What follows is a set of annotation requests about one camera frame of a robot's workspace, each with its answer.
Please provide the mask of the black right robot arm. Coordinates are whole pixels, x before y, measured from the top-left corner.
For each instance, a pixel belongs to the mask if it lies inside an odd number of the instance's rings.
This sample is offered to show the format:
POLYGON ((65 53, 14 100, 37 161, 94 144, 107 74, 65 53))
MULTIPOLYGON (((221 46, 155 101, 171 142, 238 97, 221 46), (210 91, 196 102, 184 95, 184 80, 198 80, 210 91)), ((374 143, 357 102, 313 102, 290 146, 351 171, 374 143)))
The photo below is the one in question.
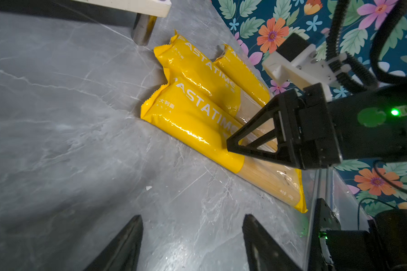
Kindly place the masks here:
MULTIPOLYGON (((400 192, 379 164, 407 161, 407 76, 383 71, 380 54, 407 13, 407 1, 380 1, 371 68, 339 51, 349 1, 338 1, 326 33, 326 59, 293 34, 263 67, 274 80, 304 91, 274 97, 227 140, 228 151, 296 169, 325 169, 344 160, 373 159, 357 181, 373 194, 400 192)), ((309 271, 407 271, 407 208, 390 205, 368 219, 368 230, 344 230, 325 199, 318 198, 309 226, 309 271)))

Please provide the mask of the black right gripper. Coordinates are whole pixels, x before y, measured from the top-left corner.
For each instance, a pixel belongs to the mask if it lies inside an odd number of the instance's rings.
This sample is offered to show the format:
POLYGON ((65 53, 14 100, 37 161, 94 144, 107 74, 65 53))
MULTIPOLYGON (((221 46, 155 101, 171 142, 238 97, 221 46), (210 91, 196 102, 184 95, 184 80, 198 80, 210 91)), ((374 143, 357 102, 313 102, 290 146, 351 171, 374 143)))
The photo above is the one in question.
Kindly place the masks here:
POLYGON ((260 106, 242 91, 235 116, 242 125, 227 140, 236 154, 297 169, 320 169, 342 162, 342 154, 322 84, 303 97, 288 90, 260 106))

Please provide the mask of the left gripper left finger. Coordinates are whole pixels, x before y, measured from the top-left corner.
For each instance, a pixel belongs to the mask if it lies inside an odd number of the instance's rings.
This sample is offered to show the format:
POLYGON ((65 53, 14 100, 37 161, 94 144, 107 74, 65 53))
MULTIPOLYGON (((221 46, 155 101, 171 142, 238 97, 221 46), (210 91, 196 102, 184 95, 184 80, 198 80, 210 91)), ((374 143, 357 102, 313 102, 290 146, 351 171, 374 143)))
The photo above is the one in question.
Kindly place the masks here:
POLYGON ((144 227, 134 216, 84 271, 136 271, 144 227))

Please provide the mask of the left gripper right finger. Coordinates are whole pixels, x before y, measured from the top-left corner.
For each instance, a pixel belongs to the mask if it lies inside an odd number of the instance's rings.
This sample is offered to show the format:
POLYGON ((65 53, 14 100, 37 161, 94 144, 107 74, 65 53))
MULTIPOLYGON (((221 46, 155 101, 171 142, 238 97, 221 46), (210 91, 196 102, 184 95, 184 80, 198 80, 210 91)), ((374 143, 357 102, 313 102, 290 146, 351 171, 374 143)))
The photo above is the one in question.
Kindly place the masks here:
POLYGON ((253 215, 245 215, 242 230, 250 271, 301 270, 253 215))

